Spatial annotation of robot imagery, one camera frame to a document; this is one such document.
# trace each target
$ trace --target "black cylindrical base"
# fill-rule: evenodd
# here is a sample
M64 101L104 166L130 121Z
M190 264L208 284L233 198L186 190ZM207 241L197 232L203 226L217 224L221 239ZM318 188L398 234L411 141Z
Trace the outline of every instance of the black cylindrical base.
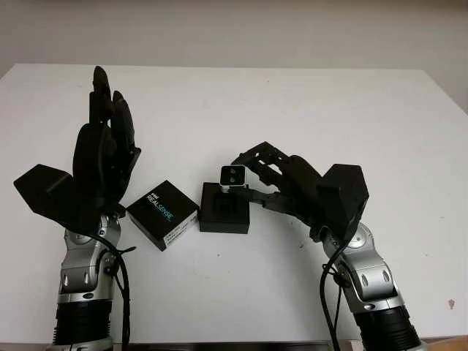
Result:
M421 345L404 306L355 314L366 351L402 351Z
M71 345L107 338L111 309L110 300L59 303L53 344Z

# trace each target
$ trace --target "robotic arm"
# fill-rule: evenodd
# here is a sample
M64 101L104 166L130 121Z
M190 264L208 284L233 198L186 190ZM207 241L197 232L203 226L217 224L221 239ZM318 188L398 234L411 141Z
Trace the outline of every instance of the robotic arm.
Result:
M14 182L31 210L66 228L67 254L61 264L53 345L49 350L111 350L109 313L115 278L124 299L122 347L129 341L129 282L116 246L118 219L141 150L135 147L132 117L125 99L111 99L107 75L94 70L89 122L77 138L73 176L44 165ZM123 285L117 278L121 269Z
M325 301L325 279L334 269L332 265L336 266L334 280L344 291L367 351L427 350L410 323L398 286L377 253L370 230L360 223L369 193L359 166L333 165L321 176L301 157L287 156L267 142L241 154L233 165L248 167L279 192L264 194L241 184L229 186L228 192L297 217L311 228L310 237L322 242L330 260L324 265L320 297L335 350L339 350L336 326Z

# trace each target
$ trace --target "white wall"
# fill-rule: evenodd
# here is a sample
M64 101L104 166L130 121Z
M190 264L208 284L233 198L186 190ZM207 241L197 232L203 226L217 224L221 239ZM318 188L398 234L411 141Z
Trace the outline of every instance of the white wall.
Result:
M0 0L15 62L424 69L468 111L467 0Z

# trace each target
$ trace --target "wire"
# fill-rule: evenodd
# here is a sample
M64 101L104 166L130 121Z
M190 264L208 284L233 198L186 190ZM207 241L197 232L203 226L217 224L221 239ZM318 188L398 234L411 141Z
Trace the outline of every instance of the wire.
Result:
M122 317L122 350L126 350L130 340L130 287L129 275L127 272L127 267L125 266L124 259L122 258L122 254L128 251L132 251L133 248L121 251L117 250L117 248L109 240L94 233L88 233L85 234L85 236L88 236L89 238L106 245L109 251L116 257L118 266L121 269L124 284L122 285L118 278L116 280L118 281L117 285L122 294L122 299L124 300L124 312Z
M333 272L336 272L336 269L333 268L333 264L335 263L338 256L346 249L348 245L348 241L345 241L330 257L328 262L323 266L322 276L320 277L320 302L322 303L323 314L325 315L325 320L327 322L328 331L330 332L331 342L333 344L334 351L341 351L338 338L336 337L336 329L333 323L331 322L330 312L328 311L327 301L325 299L325 282L327 279L328 274L330 273L330 269L333 269Z
M341 303L341 293L343 292L343 288L339 287L338 289L338 300L336 301L336 312L335 312L335 323L333 324L333 332L336 335L336 329L338 328L338 316L339 316L339 306Z

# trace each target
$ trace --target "black box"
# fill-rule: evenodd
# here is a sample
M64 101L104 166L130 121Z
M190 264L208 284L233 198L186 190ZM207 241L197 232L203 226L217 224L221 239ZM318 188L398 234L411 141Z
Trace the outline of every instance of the black box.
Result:
M203 183L200 232L247 234L250 225L249 201L224 193L218 183Z
M164 181L131 204L130 219L164 251L185 229L197 221L198 205Z

